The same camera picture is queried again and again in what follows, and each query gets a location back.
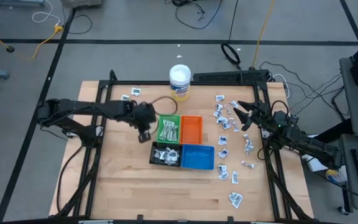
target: blue bin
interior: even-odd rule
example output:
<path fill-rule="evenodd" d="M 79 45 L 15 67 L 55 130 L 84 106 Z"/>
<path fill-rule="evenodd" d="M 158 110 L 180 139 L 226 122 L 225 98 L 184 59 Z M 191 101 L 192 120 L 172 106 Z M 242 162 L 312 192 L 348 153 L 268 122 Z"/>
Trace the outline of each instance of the blue bin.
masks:
<path fill-rule="evenodd" d="M 215 148 L 213 146 L 183 145 L 181 166 L 190 169 L 213 170 Z"/>

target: white cable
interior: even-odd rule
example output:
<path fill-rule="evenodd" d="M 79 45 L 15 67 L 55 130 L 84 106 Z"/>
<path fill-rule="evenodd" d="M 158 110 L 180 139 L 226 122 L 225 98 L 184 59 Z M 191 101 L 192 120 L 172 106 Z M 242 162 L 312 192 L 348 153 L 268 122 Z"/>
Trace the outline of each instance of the white cable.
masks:
<path fill-rule="evenodd" d="M 47 12 L 36 12 L 36 13 L 34 13 L 34 14 L 32 15 L 32 17 L 31 17 L 32 20 L 33 20 L 34 22 L 36 22 L 36 23 L 41 23 L 41 22 L 45 22 L 50 16 L 52 16 L 52 17 L 58 19 L 58 22 L 57 22 L 56 25 L 60 25 L 60 18 L 57 17 L 57 16 L 55 16 L 55 15 L 52 15 L 52 12 L 53 12 L 52 3 L 50 3 L 50 1 L 48 1 L 48 0 L 45 0 L 45 1 L 46 1 L 47 3 L 49 3 L 49 5 L 50 5 L 50 13 L 47 13 Z M 46 16 L 44 19 L 40 20 L 40 21 L 36 21 L 36 20 L 34 19 L 34 16 L 37 15 L 37 14 L 44 14 L 44 15 L 47 15 L 47 16 Z"/>
<path fill-rule="evenodd" d="M 286 79 L 284 78 L 284 76 L 283 75 L 281 75 L 281 74 L 275 74 L 274 76 L 273 76 L 273 78 L 274 77 L 276 77 L 276 76 L 280 76 L 283 80 L 284 80 L 284 83 L 285 83 L 285 85 L 287 86 L 287 99 L 290 97 L 290 87 L 288 86 L 288 83 L 287 83 L 287 81 L 286 81 Z"/>

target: wooden tabletop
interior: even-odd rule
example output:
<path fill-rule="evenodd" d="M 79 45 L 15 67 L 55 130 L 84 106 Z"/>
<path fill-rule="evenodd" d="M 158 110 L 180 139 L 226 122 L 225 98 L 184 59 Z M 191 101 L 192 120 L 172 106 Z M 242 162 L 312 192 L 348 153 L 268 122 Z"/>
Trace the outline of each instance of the wooden tabletop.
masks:
<path fill-rule="evenodd" d="M 78 99 L 95 101 L 97 87 L 98 82 L 83 82 Z M 114 85 L 111 99 L 119 100 L 123 94 L 130 95 L 132 87 Z M 137 87 L 142 92 L 138 97 L 131 96 L 136 101 L 151 102 L 170 94 L 169 86 L 165 85 Z M 282 83 L 268 83 L 268 93 L 270 102 L 286 102 Z M 137 130 L 126 123 L 108 120 L 91 218 L 133 220 L 138 214 L 143 214 L 145 220 L 224 221 L 228 216 L 233 216 L 235 221 L 273 221 L 265 164 L 257 158 L 257 151 L 262 147 L 259 129 L 253 124 L 246 132 L 235 133 L 232 128 L 223 130 L 221 125 L 216 124 L 213 116 L 216 95 L 225 95 L 225 100 L 221 103 L 255 100 L 252 87 L 248 86 L 193 85 L 189 100 L 178 104 L 177 114 L 203 117 L 203 144 L 215 147 L 214 170 L 178 169 L 149 164 L 152 141 L 140 144 Z M 156 102 L 154 107 L 159 113 L 172 113 L 175 109 L 173 102 L 169 100 Z M 285 110 L 281 104 L 276 104 L 274 109 Z M 223 116 L 233 117 L 240 124 L 234 112 L 227 115 L 224 110 Z M 85 125 L 91 122 L 91 116 L 75 116 L 74 119 Z M 248 134 L 254 143 L 254 150 L 249 156 L 244 151 L 244 134 Z M 229 154 L 225 159 L 218 157 L 218 152 L 224 148 L 218 145 L 219 135 L 227 136 L 225 148 Z M 62 165 L 79 146 L 79 139 L 69 139 Z M 78 186 L 84 152 L 85 150 L 80 152 L 67 166 L 62 178 L 60 206 L 70 199 Z M 287 189 L 305 213 L 312 217 L 313 211 L 299 156 L 284 149 L 280 153 Z M 255 169 L 244 167 L 241 161 L 255 164 Z M 218 179 L 219 164 L 227 165 L 229 179 Z M 238 184 L 231 183 L 231 173 L 234 170 L 238 172 Z M 281 194 L 277 188 L 276 191 L 280 213 L 285 217 Z M 231 192 L 244 196 L 238 209 L 229 200 Z M 85 190 L 82 213 L 87 196 L 88 191 Z M 57 212 L 55 200 L 56 193 L 50 209 L 51 215 Z"/>

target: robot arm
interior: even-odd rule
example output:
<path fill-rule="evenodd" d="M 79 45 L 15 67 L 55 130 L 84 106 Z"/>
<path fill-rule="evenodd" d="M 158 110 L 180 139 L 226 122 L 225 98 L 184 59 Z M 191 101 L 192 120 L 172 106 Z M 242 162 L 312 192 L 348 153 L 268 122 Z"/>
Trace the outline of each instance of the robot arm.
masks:
<path fill-rule="evenodd" d="M 299 130 L 296 120 L 289 117 L 285 112 L 278 111 L 271 116 L 269 105 L 262 101 L 256 103 L 238 101 L 238 104 L 252 112 L 250 115 L 234 108 L 241 123 L 244 124 L 243 131 L 246 131 L 252 123 L 255 123 L 259 128 L 270 133 L 271 147 L 281 149 L 283 146 L 289 146 L 301 153 L 313 156 L 329 169 L 337 170 L 341 168 L 342 154 L 339 149 L 309 138 L 303 131 Z"/>
<path fill-rule="evenodd" d="M 71 114 L 105 116 L 118 122 L 123 121 L 139 130 L 139 142 L 150 140 L 150 123 L 156 122 L 155 110 L 150 103 L 112 100 L 106 103 L 72 101 L 68 99 L 47 100 L 37 105 L 38 123 L 49 127 L 56 125 L 64 133 L 77 134 L 85 146 L 96 147 L 98 138 L 95 127 L 83 126 L 70 119 Z"/>

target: gray floor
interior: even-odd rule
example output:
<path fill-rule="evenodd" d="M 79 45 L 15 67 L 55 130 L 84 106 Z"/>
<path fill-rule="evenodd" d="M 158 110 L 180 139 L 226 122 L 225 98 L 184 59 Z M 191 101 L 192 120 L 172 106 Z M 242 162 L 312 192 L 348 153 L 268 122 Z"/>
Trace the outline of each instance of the gray floor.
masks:
<path fill-rule="evenodd" d="M 50 0 L 55 15 L 62 17 L 60 1 Z M 209 19 L 218 5 L 217 0 L 200 1 Z M 358 25 L 358 1 L 346 0 Z M 239 3 L 232 38 L 256 40 L 269 0 L 241 0 Z M 204 30 L 187 28 L 175 19 L 175 7 L 163 0 L 110 0 L 99 9 L 79 10 L 76 15 L 86 14 L 93 20 L 92 30 L 83 35 L 69 35 L 69 39 L 226 39 L 229 35 L 235 1 L 224 1 L 220 12 Z M 43 10 L 38 7 L 15 5 L 0 7 L 0 38 L 46 39 L 56 23 L 49 18 L 42 24 L 31 21 L 31 15 Z M 193 7 L 180 9 L 180 16 L 187 22 L 196 21 Z M 76 19 L 71 31 L 79 32 L 88 27 L 88 21 Z M 264 40 L 344 40 L 356 41 L 346 15 L 337 0 L 291 1 L 279 0 L 266 27 Z M 16 50 L 31 55 L 35 44 L 14 44 Z M 253 58 L 255 46 L 236 45 L 242 66 L 247 68 Z M 35 104 L 57 45 L 45 44 L 36 58 L 28 61 L 8 54 L 0 46 L 0 69 L 9 70 L 11 78 L 0 80 L 0 201 L 12 168 L 20 151 Z M 313 88 L 339 73 L 338 60 L 352 55 L 358 47 L 323 46 L 274 46 L 260 47 L 257 65 L 268 60 L 282 63 Z M 83 80 L 107 79 L 113 69 L 120 80 L 167 80 L 172 65 L 184 63 L 194 73 L 235 70 L 224 58 L 219 45 L 92 45 L 66 44 L 49 89 L 48 98 L 78 96 Z M 301 85 L 294 75 L 280 67 L 264 66 L 273 74 L 282 74 L 288 82 Z M 329 87 L 334 90 L 342 80 Z M 303 99 L 301 90 L 291 86 L 289 105 Z M 337 102 L 343 112 L 347 104 L 342 93 Z M 297 105 L 297 113 L 308 101 Z M 320 133 L 340 119 L 320 99 L 315 100 L 300 114 L 299 126 L 307 133 Z M 38 129 L 34 133 L 29 153 L 12 196 L 5 220 L 43 218 L 48 215 L 55 184 L 62 161 L 65 141 L 55 139 Z M 345 217 L 336 211 L 342 205 L 341 191 L 333 185 L 305 173 L 314 214 L 327 222 L 358 223 L 358 211 Z"/>

